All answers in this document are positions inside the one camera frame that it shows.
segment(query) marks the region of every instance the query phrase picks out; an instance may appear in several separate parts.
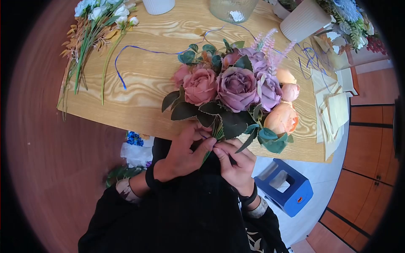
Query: green leaf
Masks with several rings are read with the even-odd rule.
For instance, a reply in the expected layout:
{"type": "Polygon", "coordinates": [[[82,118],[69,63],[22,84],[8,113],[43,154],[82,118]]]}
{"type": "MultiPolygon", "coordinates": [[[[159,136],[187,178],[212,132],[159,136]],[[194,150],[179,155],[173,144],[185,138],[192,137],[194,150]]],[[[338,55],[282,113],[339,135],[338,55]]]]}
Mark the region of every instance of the green leaf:
{"type": "Polygon", "coordinates": [[[247,55],[240,57],[239,60],[235,62],[234,67],[246,68],[253,72],[252,63],[250,62],[249,57],[247,55]]]}
{"type": "Polygon", "coordinates": [[[204,46],[202,46],[202,49],[203,49],[204,51],[209,51],[209,52],[211,52],[212,54],[213,54],[213,52],[217,51],[217,49],[216,49],[213,45],[211,45],[211,44],[205,44],[204,46]]]}
{"type": "Polygon", "coordinates": [[[274,140],[277,139],[277,135],[268,128],[263,128],[259,131],[259,136],[265,140],[274,140]]]}
{"type": "Polygon", "coordinates": [[[263,146],[272,153],[280,154],[284,148],[287,146],[285,141],[269,141],[263,143],[263,146]]]}
{"type": "Polygon", "coordinates": [[[198,114],[198,107],[187,102],[180,102],[173,109],[171,120],[183,120],[194,117],[198,114]]]}
{"type": "Polygon", "coordinates": [[[177,59],[179,60],[179,62],[185,63],[183,55],[177,55],[177,59]]]}
{"type": "Polygon", "coordinates": [[[199,112],[197,114],[198,121],[206,128],[209,128],[215,120],[215,115],[199,112]]]}
{"type": "Polygon", "coordinates": [[[211,61],[212,61],[212,64],[214,66],[221,66],[222,65],[221,56],[219,56],[219,55],[214,55],[212,57],[211,61]]]}
{"type": "Polygon", "coordinates": [[[194,51],[189,50],[183,54],[183,60],[185,63],[192,62],[195,56],[196,53],[194,51]]]}
{"type": "Polygon", "coordinates": [[[177,105],[178,103],[184,102],[184,101],[185,101],[185,98],[184,98],[184,88],[183,88],[183,86],[181,85],[181,86],[180,86],[180,96],[173,102],[172,108],[170,108],[170,110],[172,111],[172,110],[176,107],[176,105],[177,105]]]}
{"type": "Polygon", "coordinates": [[[253,110],[253,119],[257,121],[262,104],[258,104],[253,110]]]}
{"type": "Polygon", "coordinates": [[[208,113],[211,115],[219,115],[226,111],[223,107],[219,106],[215,101],[202,104],[198,109],[203,113],[208,113]]]}
{"type": "Polygon", "coordinates": [[[180,91],[172,91],[164,97],[162,102],[162,112],[166,110],[180,96],[180,91]]]}
{"type": "Polygon", "coordinates": [[[198,46],[196,44],[190,44],[188,47],[194,50],[194,52],[198,52],[198,46]]]}
{"type": "Polygon", "coordinates": [[[226,140],[233,139],[241,135],[247,129],[247,123],[239,115],[239,113],[232,113],[225,111],[220,114],[222,118],[222,125],[224,127],[224,136],[226,140]]]}
{"type": "Polygon", "coordinates": [[[287,133],[284,133],[283,136],[281,136],[280,138],[278,138],[275,141],[287,141],[288,135],[287,133]]]}
{"type": "Polygon", "coordinates": [[[292,137],[292,134],[290,134],[290,135],[287,137],[287,142],[289,142],[289,143],[293,143],[293,142],[294,142],[294,138],[292,137]]]}
{"type": "Polygon", "coordinates": [[[245,46],[245,42],[243,40],[237,41],[232,43],[231,45],[233,48],[243,48],[245,46]]]}
{"type": "Polygon", "coordinates": [[[103,24],[103,26],[109,26],[109,25],[111,25],[112,23],[114,23],[116,20],[117,20],[117,18],[119,18],[120,16],[113,16],[113,17],[110,17],[107,21],[105,21],[105,23],[103,24]]]}
{"type": "Polygon", "coordinates": [[[257,137],[258,130],[259,130],[258,128],[255,128],[253,130],[252,134],[249,136],[249,138],[247,138],[245,143],[238,149],[238,151],[235,152],[235,154],[241,152],[253,142],[253,140],[257,137]]]}
{"type": "Polygon", "coordinates": [[[229,45],[228,41],[226,41],[226,39],[224,39],[224,44],[226,47],[226,53],[233,53],[233,49],[232,49],[232,47],[230,47],[230,45],[229,45]]]}
{"type": "Polygon", "coordinates": [[[253,130],[259,127],[259,124],[251,124],[250,126],[247,127],[246,131],[244,134],[251,134],[253,130]]]}

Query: flower stem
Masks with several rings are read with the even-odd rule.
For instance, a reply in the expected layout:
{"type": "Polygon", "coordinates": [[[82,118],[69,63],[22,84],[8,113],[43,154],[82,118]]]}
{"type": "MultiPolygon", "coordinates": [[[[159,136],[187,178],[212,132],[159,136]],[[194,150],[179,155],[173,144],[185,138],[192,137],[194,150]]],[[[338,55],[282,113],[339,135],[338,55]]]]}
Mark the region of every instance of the flower stem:
{"type": "Polygon", "coordinates": [[[115,41],[113,46],[110,48],[110,51],[108,51],[107,58],[105,59],[104,68],[102,71],[102,78],[101,78],[101,105],[104,105],[104,83],[105,83],[105,75],[106,75],[106,70],[107,70],[107,63],[110,61],[111,54],[113,53],[114,49],[117,47],[117,45],[121,41],[121,39],[125,36],[126,32],[127,32],[127,30],[124,29],[124,32],[120,34],[119,38],[115,41]]]}

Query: sleeve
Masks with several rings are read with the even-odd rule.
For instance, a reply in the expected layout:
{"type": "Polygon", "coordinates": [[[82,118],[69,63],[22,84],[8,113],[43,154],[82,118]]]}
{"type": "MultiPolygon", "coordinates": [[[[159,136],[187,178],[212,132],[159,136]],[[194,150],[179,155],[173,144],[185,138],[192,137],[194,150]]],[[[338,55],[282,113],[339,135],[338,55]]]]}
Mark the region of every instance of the sleeve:
{"type": "Polygon", "coordinates": [[[278,218],[262,197],[260,197],[260,205],[253,211],[244,212],[243,218],[262,234],[263,239],[270,248],[275,249],[277,253],[288,252],[284,242],[281,240],[278,218]]]}
{"type": "Polygon", "coordinates": [[[129,212],[136,212],[138,210],[138,205],[122,198],[122,191],[121,193],[118,193],[116,187],[117,185],[112,185],[106,189],[102,197],[98,200],[96,210],[90,220],[87,232],[78,242],[79,252],[93,252],[100,241],[104,238],[108,229],[120,217],[125,216],[129,212]]]}

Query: peach rose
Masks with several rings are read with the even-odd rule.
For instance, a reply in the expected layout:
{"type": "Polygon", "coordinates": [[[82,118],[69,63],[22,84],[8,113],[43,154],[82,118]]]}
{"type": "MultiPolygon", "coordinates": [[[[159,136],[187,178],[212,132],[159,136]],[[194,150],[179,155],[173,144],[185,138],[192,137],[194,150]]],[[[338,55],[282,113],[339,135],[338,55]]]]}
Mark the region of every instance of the peach rose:
{"type": "Polygon", "coordinates": [[[295,83],[285,83],[281,90],[283,91],[281,99],[287,102],[296,100],[300,94],[300,86],[295,83]]]}
{"type": "Polygon", "coordinates": [[[180,88],[183,84],[184,77],[191,74],[188,66],[186,64],[181,64],[179,69],[174,73],[172,80],[176,83],[176,88],[180,88]]]}
{"type": "Polygon", "coordinates": [[[277,105],[267,115],[263,126],[270,129],[279,137],[284,133],[290,135],[298,125],[298,113],[291,103],[283,102],[277,105]]]}
{"type": "Polygon", "coordinates": [[[184,97],[187,103],[197,106],[207,103],[217,95],[215,72],[200,68],[194,74],[184,77],[184,97]]]}

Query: purple rose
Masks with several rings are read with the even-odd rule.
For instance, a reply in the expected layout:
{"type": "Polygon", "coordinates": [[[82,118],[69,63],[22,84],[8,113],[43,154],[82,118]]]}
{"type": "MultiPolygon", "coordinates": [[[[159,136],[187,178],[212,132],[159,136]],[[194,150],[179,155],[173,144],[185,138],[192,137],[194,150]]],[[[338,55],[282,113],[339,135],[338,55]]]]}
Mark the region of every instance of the purple rose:
{"type": "Polygon", "coordinates": [[[256,75],[257,85],[262,90],[262,108],[270,112],[273,107],[278,105],[283,92],[277,77],[273,77],[268,72],[258,72],[256,75]]]}
{"type": "Polygon", "coordinates": [[[245,68],[229,67],[217,78],[217,99],[234,113],[245,111],[251,103],[259,101],[256,78],[245,68]]]}
{"type": "Polygon", "coordinates": [[[257,52],[253,48],[245,47],[239,49],[239,54],[241,56],[248,56],[250,62],[252,63],[253,73],[255,74],[259,71],[267,71],[267,69],[269,68],[267,66],[266,55],[261,51],[257,52]]]}

